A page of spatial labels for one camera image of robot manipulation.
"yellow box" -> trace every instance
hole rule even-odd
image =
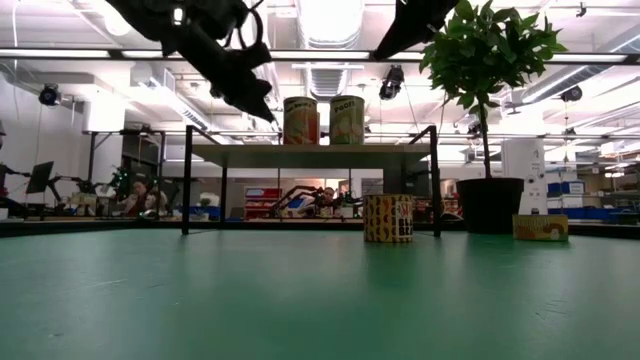
[[[513,215],[513,238],[568,241],[569,220],[566,215]]]

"yellow can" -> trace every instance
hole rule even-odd
[[[367,195],[363,206],[364,241],[413,241],[413,196]]]
[[[364,99],[336,96],[331,99],[329,139],[331,145],[364,144]]]
[[[284,100],[283,144],[318,145],[320,124],[318,102],[308,97]]]

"computer monitor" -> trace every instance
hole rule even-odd
[[[45,192],[45,190],[47,190],[47,184],[49,183],[49,178],[51,177],[52,170],[53,161],[34,166],[33,171],[31,171],[29,185],[27,186],[27,194],[38,194]]]

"black plant pot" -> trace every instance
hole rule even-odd
[[[524,180],[471,179],[456,184],[467,230],[478,234],[510,234],[520,209]]]

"plant stem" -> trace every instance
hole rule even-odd
[[[487,115],[486,110],[483,103],[479,104],[480,109],[480,124],[482,131],[482,146],[484,151],[484,177],[486,179],[491,179],[491,159],[489,159],[489,139],[487,137],[487,132],[489,127],[487,126]]]

